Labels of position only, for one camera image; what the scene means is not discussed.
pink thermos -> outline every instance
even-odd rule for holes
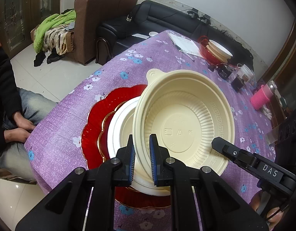
[[[277,87],[273,81],[268,82],[265,86],[261,85],[260,90],[250,99],[254,109],[259,110],[264,104],[269,102],[276,89]]]

purple tablecloth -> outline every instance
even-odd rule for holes
[[[231,106],[235,119],[235,145],[274,161],[274,148],[266,145],[263,138],[271,130],[270,121],[250,104],[252,93],[249,88],[236,93],[216,71],[208,70],[204,59],[195,58],[192,62],[179,52],[167,32],[135,44],[109,61],[71,91],[35,128],[25,147],[30,152],[36,179],[45,192],[54,188],[76,167],[87,168],[80,136],[88,112],[96,101],[115,88],[147,84],[146,73],[151,68],[164,72],[189,69],[209,77],[223,91]],[[221,177],[246,202],[259,190],[256,187],[258,180],[231,162]],[[171,229],[170,208],[132,209],[116,202],[114,219],[114,227],[120,231]]]

screw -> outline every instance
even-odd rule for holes
[[[204,173],[206,173],[206,174],[209,174],[209,173],[211,172],[211,168],[208,167],[208,166],[203,166],[203,167],[201,168],[201,170],[202,170]]]
[[[77,175],[80,175],[84,172],[84,168],[83,167],[77,167],[74,171]]]
[[[120,159],[117,158],[117,157],[114,157],[114,158],[112,158],[112,159],[110,160],[110,162],[111,162],[112,164],[118,164],[118,163],[120,162]]]
[[[167,163],[169,163],[169,164],[172,164],[172,163],[174,163],[176,160],[173,158],[173,157],[168,157],[168,158],[166,158],[166,160],[165,160]]]

hand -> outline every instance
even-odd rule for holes
[[[5,141],[8,142],[22,142],[25,143],[30,133],[23,128],[16,128],[4,131]]]
[[[17,111],[15,112],[13,115],[12,115],[16,125],[19,127],[19,128],[23,128],[29,132],[32,132],[35,128],[35,125],[33,125],[33,123],[27,119],[25,119],[21,112]]]
[[[257,210],[257,208],[259,207],[260,204],[260,195],[261,195],[262,191],[257,192],[253,198],[251,199],[250,202],[250,206],[252,207],[253,210]],[[277,210],[279,209],[279,207],[277,208],[273,208],[271,209],[268,213],[267,213],[267,218],[271,215],[273,215]],[[271,219],[269,219],[268,221],[270,222],[269,225],[269,230],[272,230],[281,220],[283,216],[283,212],[278,212],[275,216],[273,216]]]

green blanket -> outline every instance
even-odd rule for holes
[[[55,28],[60,24],[68,24],[75,21],[76,13],[75,10],[70,10],[65,14],[54,14],[46,18],[36,29],[35,39],[33,42],[33,48],[36,53],[39,53],[43,47],[43,38],[45,32],[50,28]]]

